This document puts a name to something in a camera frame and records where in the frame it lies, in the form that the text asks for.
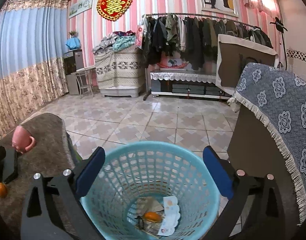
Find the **pile of folded clothes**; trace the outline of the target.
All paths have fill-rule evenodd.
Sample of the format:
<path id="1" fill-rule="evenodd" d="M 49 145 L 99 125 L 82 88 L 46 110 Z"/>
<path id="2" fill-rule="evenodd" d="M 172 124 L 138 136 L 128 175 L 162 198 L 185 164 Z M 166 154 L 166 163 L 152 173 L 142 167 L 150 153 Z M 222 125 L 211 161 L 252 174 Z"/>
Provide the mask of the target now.
<path id="1" fill-rule="evenodd" d="M 131 30 L 127 32 L 115 31 L 102 38 L 100 43 L 92 49 L 92 52 L 94 55 L 107 50 L 118 52 L 133 46 L 135 38 L 135 33 Z"/>

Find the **low tv cabinet lace cover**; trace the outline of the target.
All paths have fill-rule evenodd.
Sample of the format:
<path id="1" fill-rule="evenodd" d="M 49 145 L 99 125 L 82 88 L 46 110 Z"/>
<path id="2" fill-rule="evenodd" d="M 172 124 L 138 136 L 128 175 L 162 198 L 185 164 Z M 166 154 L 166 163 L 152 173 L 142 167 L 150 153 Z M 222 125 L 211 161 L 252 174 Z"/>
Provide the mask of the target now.
<path id="1" fill-rule="evenodd" d="M 215 85 L 216 76 L 194 71 L 154 70 L 150 72 L 153 96 L 179 96 L 228 100 L 230 95 Z"/>

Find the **blue patterned fringed cloth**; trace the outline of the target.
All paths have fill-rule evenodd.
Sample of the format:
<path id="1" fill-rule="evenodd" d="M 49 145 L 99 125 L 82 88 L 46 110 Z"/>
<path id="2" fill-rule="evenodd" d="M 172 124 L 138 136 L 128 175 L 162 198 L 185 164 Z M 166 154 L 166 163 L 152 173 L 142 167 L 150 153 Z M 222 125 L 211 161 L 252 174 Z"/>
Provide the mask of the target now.
<path id="1" fill-rule="evenodd" d="M 306 219 L 306 81 L 299 75 L 261 63 L 242 70 L 228 100 L 237 112 L 248 108 L 275 141 L 291 175 L 299 207 L 299 221 Z"/>

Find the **small orange fruit on table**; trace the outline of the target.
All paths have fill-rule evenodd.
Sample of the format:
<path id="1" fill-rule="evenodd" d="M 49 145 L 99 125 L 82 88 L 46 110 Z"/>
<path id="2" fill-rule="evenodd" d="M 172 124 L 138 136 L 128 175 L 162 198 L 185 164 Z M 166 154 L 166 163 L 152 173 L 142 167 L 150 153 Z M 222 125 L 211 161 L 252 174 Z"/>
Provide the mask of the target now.
<path id="1" fill-rule="evenodd" d="M 0 198 L 5 198 L 7 194 L 8 194 L 7 187 L 3 183 L 0 183 Z"/>

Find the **black rectangular case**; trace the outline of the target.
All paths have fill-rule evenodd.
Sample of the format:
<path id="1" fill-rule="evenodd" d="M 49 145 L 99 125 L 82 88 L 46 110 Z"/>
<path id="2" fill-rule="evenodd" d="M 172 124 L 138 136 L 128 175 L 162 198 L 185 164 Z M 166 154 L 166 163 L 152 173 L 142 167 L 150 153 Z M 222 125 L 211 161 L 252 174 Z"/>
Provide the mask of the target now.
<path id="1" fill-rule="evenodd" d="M 0 146 L 0 182 L 9 184 L 18 176 L 17 152 Z"/>

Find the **blue cover on dispenser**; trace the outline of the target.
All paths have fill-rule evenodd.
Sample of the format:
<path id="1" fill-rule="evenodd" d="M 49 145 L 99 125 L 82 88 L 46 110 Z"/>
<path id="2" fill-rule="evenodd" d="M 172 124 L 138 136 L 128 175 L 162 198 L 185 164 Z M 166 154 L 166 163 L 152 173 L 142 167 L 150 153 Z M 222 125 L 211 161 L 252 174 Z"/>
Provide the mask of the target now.
<path id="1" fill-rule="evenodd" d="M 69 38 L 66 43 L 68 50 L 76 50 L 81 48 L 80 40 L 77 37 Z"/>

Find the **white paper trash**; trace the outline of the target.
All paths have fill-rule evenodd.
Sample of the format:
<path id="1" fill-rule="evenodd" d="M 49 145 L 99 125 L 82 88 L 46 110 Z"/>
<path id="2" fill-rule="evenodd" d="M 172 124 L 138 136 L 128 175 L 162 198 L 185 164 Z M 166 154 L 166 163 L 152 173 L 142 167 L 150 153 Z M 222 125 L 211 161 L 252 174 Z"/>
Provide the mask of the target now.
<path id="1" fill-rule="evenodd" d="M 176 226 L 180 219 L 180 208 L 178 199 L 175 196 L 168 196 L 163 198 L 164 218 L 157 235 L 171 236 L 175 232 Z"/>

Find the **red gold heart wall decoration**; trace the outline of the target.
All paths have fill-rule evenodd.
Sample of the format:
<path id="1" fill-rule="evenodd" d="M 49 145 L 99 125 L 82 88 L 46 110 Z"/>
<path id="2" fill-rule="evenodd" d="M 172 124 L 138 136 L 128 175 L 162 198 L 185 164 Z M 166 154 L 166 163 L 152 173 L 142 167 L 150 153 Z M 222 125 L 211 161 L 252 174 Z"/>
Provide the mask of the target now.
<path id="1" fill-rule="evenodd" d="M 131 6 L 133 0 L 98 0 L 97 12 L 109 21 L 118 20 Z"/>

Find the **brown shaggy table cover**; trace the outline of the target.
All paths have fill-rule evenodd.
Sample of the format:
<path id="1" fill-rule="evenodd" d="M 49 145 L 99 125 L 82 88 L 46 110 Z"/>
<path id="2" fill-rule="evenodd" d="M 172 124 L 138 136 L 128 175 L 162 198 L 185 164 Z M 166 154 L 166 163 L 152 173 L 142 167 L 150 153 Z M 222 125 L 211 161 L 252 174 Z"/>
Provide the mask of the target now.
<path id="1" fill-rule="evenodd" d="M 52 177 L 74 167 L 64 120 L 44 113 L 22 126 L 36 139 L 36 146 L 18 156 L 18 176 L 6 185 L 7 196 L 0 198 L 0 216 L 11 233 L 8 236 L 0 230 L 0 239 L 20 239 L 22 206 L 35 173 Z"/>

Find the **pink ceramic mug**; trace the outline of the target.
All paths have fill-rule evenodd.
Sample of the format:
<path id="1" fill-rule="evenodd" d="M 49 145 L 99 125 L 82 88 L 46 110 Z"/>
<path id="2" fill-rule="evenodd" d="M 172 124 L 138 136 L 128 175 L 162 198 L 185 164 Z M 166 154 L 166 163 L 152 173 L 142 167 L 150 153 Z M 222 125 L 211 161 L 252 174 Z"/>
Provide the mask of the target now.
<path id="1" fill-rule="evenodd" d="M 19 125 L 13 132 L 11 145 L 17 152 L 24 154 L 35 147 L 36 140 L 28 130 Z"/>

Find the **grey water dispenser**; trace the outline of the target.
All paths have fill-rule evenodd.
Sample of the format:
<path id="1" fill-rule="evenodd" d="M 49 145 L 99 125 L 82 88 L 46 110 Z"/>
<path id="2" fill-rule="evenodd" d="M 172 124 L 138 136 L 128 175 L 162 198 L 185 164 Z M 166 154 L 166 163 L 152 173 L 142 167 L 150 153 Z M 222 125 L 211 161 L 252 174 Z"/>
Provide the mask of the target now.
<path id="1" fill-rule="evenodd" d="M 82 50 L 70 50 L 64 53 L 63 59 L 69 94 L 79 95 L 78 82 L 74 73 L 77 70 L 84 68 Z"/>

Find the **blue and floral curtain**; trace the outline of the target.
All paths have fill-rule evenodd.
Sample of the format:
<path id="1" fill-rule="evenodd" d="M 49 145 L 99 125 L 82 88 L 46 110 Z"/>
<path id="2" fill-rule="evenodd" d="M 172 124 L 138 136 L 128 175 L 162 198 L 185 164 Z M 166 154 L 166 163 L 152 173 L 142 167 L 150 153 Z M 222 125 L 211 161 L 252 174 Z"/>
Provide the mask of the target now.
<path id="1" fill-rule="evenodd" d="M 68 1 L 7 0 L 0 10 L 0 139 L 68 92 Z"/>

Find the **dark brown sofa side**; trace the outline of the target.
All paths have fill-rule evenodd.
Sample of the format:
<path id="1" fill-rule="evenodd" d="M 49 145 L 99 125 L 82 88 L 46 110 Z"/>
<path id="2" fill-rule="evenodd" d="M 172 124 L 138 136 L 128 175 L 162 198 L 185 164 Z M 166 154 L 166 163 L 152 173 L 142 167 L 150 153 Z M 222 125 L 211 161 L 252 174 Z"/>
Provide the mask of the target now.
<path id="1" fill-rule="evenodd" d="M 272 174 L 278 185 L 285 214 L 285 237 L 291 239 L 299 224 L 299 209 L 293 180 L 285 160 L 267 128 L 248 108 L 241 106 L 228 149 L 235 169 L 250 176 Z"/>

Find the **light blue plastic trash basket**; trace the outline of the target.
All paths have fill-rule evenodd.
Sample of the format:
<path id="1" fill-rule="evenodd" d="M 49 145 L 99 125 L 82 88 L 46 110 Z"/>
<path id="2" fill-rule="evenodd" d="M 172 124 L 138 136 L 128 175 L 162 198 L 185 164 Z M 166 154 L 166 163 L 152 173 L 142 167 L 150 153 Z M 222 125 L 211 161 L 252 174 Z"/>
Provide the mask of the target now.
<path id="1" fill-rule="evenodd" d="M 106 154 L 80 202 L 105 239 L 151 239 L 137 229 L 137 200 L 175 196 L 179 223 L 171 239 L 200 239 L 214 224 L 220 193 L 203 160 L 180 146 L 140 141 Z"/>

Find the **orange peel in basket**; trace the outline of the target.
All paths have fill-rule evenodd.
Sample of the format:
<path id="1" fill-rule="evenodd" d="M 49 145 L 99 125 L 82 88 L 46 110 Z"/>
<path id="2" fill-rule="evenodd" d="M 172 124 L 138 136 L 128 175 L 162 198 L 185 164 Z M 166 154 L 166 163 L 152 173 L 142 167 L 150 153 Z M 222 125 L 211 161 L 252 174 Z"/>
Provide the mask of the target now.
<path id="1" fill-rule="evenodd" d="M 146 212 L 144 213 L 144 215 L 142 216 L 142 218 L 144 220 L 147 220 L 149 222 L 153 222 L 153 223 L 160 223 L 163 219 L 162 216 L 156 212 Z"/>

